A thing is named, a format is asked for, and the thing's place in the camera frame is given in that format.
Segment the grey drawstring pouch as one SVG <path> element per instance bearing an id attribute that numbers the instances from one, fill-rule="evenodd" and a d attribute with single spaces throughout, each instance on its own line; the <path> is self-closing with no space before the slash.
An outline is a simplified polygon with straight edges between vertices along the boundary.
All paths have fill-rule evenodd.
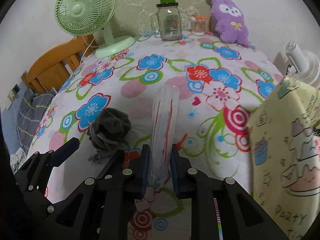
<path id="1" fill-rule="evenodd" d="M 120 143 L 131 130 L 129 116 L 115 108 L 105 108 L 89 125 L 87 135 L 96 149 L 95 154 L 88 161 L 99 163 L 115 154 Z"/>

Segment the clear plastic bag red print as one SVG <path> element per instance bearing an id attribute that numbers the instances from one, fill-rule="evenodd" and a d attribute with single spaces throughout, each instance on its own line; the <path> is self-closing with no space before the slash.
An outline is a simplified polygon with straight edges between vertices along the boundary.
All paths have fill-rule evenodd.
<path id="1" fill-rule="evenodd" d="M 148 179 L 156 190 L 164 187 L 168 176 L 179 96 L 178 87 L 163 85 L 153 100 Z"/>

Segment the white crumpled cloth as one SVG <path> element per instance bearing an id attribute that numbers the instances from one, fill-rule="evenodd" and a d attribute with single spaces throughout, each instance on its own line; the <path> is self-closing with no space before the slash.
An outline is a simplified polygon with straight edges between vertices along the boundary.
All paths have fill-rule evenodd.
<path id="1" fill-rule="evenodd" d="M 19 168 L 25 163 L 27 155 L 20 147 L 16 153 L 10 155 L 10 166 L 13 173 L 16 173 Z"/>

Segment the blue plaid bedding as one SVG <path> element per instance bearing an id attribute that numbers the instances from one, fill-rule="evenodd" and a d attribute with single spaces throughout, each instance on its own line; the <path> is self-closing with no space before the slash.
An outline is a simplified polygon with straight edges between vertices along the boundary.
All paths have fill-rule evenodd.
<path id="1" fill-rule="evenodd" d="M 17 113 L 17 134 L 25 154 L 52 123 L 49 107 L 56 94 L 55 88 L 43 94 L 27 88 L 23 94 Z"/>

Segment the wooden bed headboard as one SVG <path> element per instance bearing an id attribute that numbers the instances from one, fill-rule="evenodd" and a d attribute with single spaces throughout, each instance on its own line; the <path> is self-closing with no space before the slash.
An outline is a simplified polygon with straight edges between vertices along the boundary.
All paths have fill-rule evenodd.
<path id="1" fill-rule="evenodd" d="M 94 48 L 88 48 L 90 42 L 96 45 L 93 35 L 79 36 L 52 48 L 36 60 L 28 72 L 23 73 L 22 81 L 38 93 L 46 93 L 53 88 L 59 90 L 71 76 L 65 64 L 75 71 L 80 66 L 80 58 L 93 52 Z"/>

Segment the floral tablecloth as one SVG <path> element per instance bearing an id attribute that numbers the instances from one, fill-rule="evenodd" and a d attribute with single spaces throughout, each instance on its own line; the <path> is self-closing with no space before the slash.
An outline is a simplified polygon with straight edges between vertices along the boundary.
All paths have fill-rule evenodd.
<path id="1" fill-rule="evenodd" d="M 154 35 L 54 85 L 25 163 L 36 239 L 285 239 L 251 197 L 247 123 L 274 88 L 261 53 Z"/>

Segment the yellow patterned storage box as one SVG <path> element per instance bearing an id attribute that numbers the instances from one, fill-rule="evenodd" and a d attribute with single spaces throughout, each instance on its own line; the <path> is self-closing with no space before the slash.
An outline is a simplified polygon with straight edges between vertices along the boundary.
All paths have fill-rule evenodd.
<path id="1" fill-rule="evenodd" d="M 253 197 L 289 239 L 319 213 L 319 90 L 283 78 L 250 117 Z"/>

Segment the green desk fan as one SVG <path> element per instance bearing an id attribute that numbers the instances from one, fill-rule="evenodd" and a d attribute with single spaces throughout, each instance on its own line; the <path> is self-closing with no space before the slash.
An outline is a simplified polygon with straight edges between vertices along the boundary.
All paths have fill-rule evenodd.
<path id="1" fill-rule="evenodd" d="M 59 27 L 73 36 L 87 36 L 102 31 L 104 43 L 95 51 L 97 58 L 117 54 L 132 45 L 132 36 L 114 38 L 110 20 L 116 11 L 117 0 L 57 0 L 55 19 Z"/>

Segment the glass jar black lid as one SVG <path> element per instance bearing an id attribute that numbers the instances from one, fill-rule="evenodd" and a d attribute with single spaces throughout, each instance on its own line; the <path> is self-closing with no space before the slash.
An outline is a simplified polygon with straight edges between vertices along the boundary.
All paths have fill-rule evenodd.
<path id="1" fill-rule="evenodd" d="M 160 35 L 163 41 L 176 41 L 182 38 L 181 16 L 178 3 L 159 3 L 157 12 L 150 16 L 152 32 Z"/>

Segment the cotton swab container orange lid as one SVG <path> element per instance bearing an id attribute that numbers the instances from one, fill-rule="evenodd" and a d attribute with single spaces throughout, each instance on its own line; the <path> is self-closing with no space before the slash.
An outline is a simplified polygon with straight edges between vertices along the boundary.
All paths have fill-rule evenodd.
<path id="1" fill-rule="evenodd" d="M 210 18 L 206 16 L 191 16 L 191 33 L 196 36 L 203 36 L 207 30 Z"/>

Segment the purple plush bunny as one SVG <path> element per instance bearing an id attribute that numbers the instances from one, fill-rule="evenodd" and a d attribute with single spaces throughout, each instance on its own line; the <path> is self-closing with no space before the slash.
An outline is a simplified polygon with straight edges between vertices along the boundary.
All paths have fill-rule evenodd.
<path id="1" fill-rule="evenodd" d="M 232 0 L 212 0 L 211 16 L 216 22 L 215 32 L 222 42 L 249 46 L 244 15 Z"/>

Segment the white standing fan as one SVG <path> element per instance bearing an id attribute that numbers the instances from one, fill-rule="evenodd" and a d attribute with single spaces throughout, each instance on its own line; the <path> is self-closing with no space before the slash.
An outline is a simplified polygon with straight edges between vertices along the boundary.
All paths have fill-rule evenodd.
<path id="1" fill-rule="evenodd" d="M 319 89 L 319 57 L 312 51 L 301 50 L 295 41 L 289 41 L 284 47 L 289 65 L 286 76 Z"/>

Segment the wall power socket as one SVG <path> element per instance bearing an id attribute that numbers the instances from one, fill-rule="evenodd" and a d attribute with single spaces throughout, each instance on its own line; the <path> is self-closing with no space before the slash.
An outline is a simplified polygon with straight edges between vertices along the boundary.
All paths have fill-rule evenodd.
<path id="1" fill-rule="evenodd" d="M 9 94 L 8 94 L 8 99 L 9 99 L 11 102 L 13 102 L 13 101 L 16 99 L 16 97 L 17 97 L 17 95 L 18 95 L 18 93 L 19 93 L 20 90 L 21 90 L 21 89 L 20 89 L 20 87 L 19 87 L 18 84 L 14 85 L 13 89 L 12 89 L 12 90 L 9 92 Z"/>

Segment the green patterned wall board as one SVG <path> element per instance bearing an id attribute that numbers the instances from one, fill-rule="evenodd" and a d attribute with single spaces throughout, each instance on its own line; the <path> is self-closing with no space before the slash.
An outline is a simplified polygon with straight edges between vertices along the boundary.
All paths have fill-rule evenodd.
<path id="1" fill-rule="evenodd" d="M 191 16 L 209 16 L 206 0 L 176 0 L 183 30 L 190 29 Z M 116 11 L 110 20 L 114 37 L 144 35 L 152 31 L 150 16 L 157 12 L 159 0 L 117 0 Z"/>

